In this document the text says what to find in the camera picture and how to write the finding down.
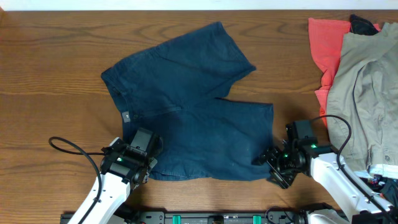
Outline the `navy blue shorts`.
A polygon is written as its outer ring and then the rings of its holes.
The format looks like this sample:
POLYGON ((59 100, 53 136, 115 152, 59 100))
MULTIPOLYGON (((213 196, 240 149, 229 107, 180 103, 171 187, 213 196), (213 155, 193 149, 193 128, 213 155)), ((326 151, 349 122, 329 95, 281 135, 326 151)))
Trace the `navy blue shorts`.
POLYGON ((222 23, 132 54, 101 77, 123 118, 123 139, 139 128, 162 138, 156 180, 269 177, 254 160, 272 146, 274 109, 227 99, 255 69, 222 23))

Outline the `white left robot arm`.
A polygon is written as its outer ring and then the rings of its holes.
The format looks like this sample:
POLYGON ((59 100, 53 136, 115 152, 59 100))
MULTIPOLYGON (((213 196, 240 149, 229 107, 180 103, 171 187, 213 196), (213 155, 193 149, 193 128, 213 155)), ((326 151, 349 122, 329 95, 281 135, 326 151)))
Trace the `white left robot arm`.
POLYGON ((108 223, 131 192, 148 181, 157 163, 160 137, 136 137, 132 143, 116 138, 102 148, 104 158, 86 199, 69 223, 108 223))

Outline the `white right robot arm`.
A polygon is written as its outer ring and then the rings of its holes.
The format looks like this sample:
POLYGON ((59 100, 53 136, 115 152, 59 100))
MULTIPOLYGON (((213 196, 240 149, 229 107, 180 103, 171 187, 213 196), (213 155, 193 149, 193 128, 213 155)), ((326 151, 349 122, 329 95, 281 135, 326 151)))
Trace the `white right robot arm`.
POLYGON ((332 146, 318 146, 315 138, 293 139, 266 149, 253 160, 255 166, 270 167, 271 181, 282 189, 289 188, 297 174, 318 182, 342 209, 345 223, 397 223, 391 203, 372 191, 345 164, 332 146))

